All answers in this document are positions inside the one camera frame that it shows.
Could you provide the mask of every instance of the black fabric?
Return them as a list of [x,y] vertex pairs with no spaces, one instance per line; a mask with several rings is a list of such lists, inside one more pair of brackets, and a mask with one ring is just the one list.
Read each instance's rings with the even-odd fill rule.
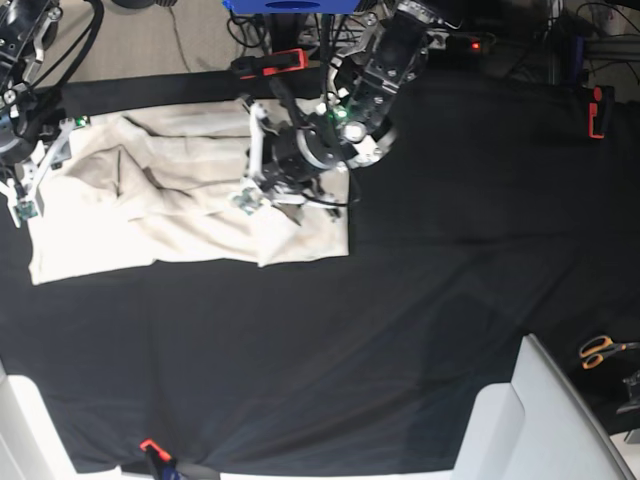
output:
[[529,332],[611,433],[639,426],[612,408],[640,362],[581,373],[576,358],[594,334],[640,338],[635,107],[593,141],[572,92],[431,72],[392,116],[392,153],[356,172],[348,258],[33,288],[27,232],[0,214],[0,354],[38,384],[80,471],[141,460],[149,436],[223,472],[450,469],[476,394],[511,377]]

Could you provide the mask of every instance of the scissors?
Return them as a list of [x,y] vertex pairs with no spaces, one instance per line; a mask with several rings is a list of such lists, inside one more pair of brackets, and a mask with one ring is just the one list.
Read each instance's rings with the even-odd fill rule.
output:
[[640,349],[640,342],[616,343],[607,335],[594,337],[580,349],[582,368],[591,370],[613,355],[635,349]]

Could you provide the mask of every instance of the blue bin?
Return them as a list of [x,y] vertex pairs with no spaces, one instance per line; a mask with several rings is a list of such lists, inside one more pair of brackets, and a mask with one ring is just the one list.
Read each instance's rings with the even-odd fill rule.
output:
[[353,13],[360,0],[225,0],[240,15],[253,13]]

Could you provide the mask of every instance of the orange handle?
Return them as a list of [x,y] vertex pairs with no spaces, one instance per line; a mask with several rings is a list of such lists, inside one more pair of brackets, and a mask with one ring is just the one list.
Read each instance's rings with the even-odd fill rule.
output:
[[604,357],[599,353],[596,353],[595,355],[591,355],[584,362],[582,362],[582,368],[584,368],[585,370],[591,370],[592,368],[596,368],[602,362],[604,362]]
[[[580,358],[590,357],[594,353],[598,353],[599,351],[604,350],[605,348],[610,347],[611,345],[613,345],[613,340],[611,340],[611,337],[607,335],[601,335],[599,337],[595,337],[591,339],[589,342],[587,342],[580,349]],[[602,358],[596,365],[594,365],[594,367],[602,363],[603,360],[604,358]]]

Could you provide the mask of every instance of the cloth fold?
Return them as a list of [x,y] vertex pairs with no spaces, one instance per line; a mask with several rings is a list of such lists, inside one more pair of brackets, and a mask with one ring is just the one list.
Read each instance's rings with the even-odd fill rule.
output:
[[[44,215],[29,223],[33,284],[156,260],[263,267],[348,255],[346,212],[334,220],[307,205],[247,216],[231,204],[246,168],[248,120],[224,102],[102,115],[74,131],[74,156],[47,176]],[[325,174],[322,183],[348,198],[348,174]]]

